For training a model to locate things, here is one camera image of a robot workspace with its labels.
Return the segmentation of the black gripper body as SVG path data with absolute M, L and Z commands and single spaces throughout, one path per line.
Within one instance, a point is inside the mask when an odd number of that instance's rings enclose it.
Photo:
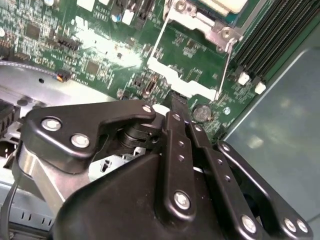
M 202 173 L 194 173 L 196 216 L 187 226 L 158 217 L 161 159 L 139 157 L 73 193 L 52 228 L 54 240 L 237 240 L 222 219 Z

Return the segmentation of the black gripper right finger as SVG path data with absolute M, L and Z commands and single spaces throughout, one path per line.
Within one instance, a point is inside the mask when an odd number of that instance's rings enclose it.
M 308 223 L 231 145 L 213 145 L 193 122 L 186 131 L 227 240 L 313 239 Z

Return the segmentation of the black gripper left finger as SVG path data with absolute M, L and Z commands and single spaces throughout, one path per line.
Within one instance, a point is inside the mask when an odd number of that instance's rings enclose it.
M 24 118 L 21 164 L 58 215 L 77 190 L 140 157 L 160 158 L 155 211 L 159 218 L 196 215 L 187 99 L 171 91 L 158 113 L 143 100 L 38 108 Z

